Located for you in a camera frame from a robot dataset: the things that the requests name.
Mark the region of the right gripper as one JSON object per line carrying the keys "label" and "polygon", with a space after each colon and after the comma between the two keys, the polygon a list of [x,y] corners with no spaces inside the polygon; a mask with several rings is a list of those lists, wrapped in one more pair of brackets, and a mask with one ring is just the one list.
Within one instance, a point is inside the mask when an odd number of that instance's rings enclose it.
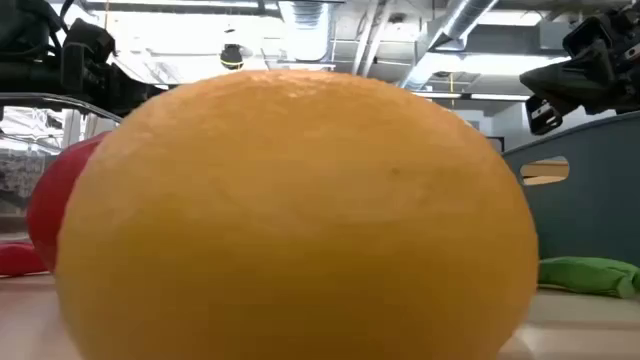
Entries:
{"label": "right gripper", "polygon": [[520,82],[536,96],[525,101],[529,130],[545,135],[563,123],[556,111],[640,111],[640,9],[595,13],[599,38],[570,60],[527,71]]}

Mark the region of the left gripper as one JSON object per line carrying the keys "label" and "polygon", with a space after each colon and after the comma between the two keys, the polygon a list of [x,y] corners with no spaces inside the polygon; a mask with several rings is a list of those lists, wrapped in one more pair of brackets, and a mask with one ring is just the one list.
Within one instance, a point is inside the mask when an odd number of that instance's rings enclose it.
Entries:
{"label": "left gripper", "polygon": [[67,95],[102,102],[102,108],[125,117],[164,89],[130,78],[115,64],[96,63],[81,56],[63,56],[59,83]]}

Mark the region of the green pea pod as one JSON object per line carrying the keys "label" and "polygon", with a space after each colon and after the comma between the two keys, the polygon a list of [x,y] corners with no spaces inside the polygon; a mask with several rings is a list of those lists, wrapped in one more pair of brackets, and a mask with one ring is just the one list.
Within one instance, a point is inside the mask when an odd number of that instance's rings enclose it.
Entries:
{"label": "green pea pod", "polygon": [[630,299],[640,295],[640,268],[596,257],[558,257],[539,263],[538,286],[577,294]]}

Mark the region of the red chili pepper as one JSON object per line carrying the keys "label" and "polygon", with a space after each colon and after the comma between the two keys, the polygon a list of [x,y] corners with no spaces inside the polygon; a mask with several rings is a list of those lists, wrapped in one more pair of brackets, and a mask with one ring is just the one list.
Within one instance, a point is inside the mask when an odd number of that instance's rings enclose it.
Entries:
{"label": "red chili pepper", "polygon": [[0,276],[46,272],[47,267],[31,243],[0,243]]}

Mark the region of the orange fruit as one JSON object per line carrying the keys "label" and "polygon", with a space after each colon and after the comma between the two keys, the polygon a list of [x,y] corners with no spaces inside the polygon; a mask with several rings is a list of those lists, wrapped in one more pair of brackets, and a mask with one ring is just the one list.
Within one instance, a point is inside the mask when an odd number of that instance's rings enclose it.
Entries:
{"label": "orange fruit", "polygon": [[495,360],[536,290],[521,186],[455,113],[242,71],[99,144],[55,270],[83,360]]}

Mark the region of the black round ceiling device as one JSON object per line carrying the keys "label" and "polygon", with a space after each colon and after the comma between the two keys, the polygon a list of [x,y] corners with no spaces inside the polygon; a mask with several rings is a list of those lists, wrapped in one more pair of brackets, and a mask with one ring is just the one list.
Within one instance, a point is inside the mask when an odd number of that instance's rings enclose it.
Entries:
{"label": "black round ceiling device", "polygon": [[239,70],[244,66],[244,59],[239,44],[225,44],[220,54],[220,63],[228,70]]}

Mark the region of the teal plastic basket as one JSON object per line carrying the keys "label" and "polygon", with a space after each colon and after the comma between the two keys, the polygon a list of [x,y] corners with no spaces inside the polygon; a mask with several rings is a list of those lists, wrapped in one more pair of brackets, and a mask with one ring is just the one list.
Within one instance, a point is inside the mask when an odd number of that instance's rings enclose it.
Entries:
{"label": "teal plastic basket", "polygon": [[640,111],[591,121],[507,151],[514,174],[561,156],[568,177],[525,185],[542,258],[600,257],[640,267]]}

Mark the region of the silver ceiling air duct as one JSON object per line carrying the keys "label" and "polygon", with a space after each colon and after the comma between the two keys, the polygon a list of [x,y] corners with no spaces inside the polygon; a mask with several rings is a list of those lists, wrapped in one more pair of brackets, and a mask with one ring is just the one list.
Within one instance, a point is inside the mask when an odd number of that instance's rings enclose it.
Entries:
{"label": "silver ceiling air duct", "polygon": [[499,0],[449,0],[443,15],[426,23],[415,42],[417,51],[415,64],[399,86],[419,91],[438,72],[445,71],[453,60],[438,49],[460,52],[466,48],[468,35],[479,20],[492,10]]}

